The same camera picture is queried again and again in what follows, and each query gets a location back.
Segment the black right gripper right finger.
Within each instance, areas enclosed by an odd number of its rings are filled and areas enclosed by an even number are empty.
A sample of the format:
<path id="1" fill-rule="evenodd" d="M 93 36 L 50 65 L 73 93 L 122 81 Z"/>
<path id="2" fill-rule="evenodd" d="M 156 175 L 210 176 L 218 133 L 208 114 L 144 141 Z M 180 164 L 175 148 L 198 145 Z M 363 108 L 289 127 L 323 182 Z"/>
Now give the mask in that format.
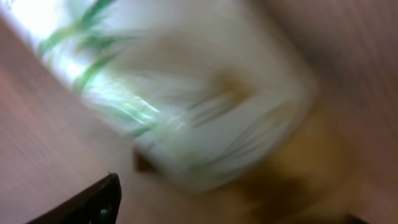
<path id="1" fill-rule="evenodd" d="M 354 215 L 348 215 L 345 218 L 345 224 L 369 224 L 369 223 Z"/>

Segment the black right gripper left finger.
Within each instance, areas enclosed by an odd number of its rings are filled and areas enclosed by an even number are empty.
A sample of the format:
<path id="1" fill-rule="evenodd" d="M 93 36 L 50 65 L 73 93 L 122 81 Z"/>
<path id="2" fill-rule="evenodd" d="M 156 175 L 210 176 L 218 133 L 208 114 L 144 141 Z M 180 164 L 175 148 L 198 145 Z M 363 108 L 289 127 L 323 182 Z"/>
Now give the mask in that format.
<path id="1" fill-rule="evenodd" d="M 115 224 L 121 199 L 119 176 L 110 173 L 28 224 Z"/>

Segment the white tube with gold cap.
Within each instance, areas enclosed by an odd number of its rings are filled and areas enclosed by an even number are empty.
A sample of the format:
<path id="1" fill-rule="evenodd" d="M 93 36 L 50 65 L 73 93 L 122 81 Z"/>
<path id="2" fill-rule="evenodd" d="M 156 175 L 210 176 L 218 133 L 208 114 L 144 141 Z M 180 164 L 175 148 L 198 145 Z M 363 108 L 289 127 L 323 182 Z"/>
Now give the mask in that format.
<path id="1" fill-rule="evenodd" d="M 341 223 L 310 70 L 240 1 L 2 1 L 35 58 L 171 181 L 257 223 Z"/>

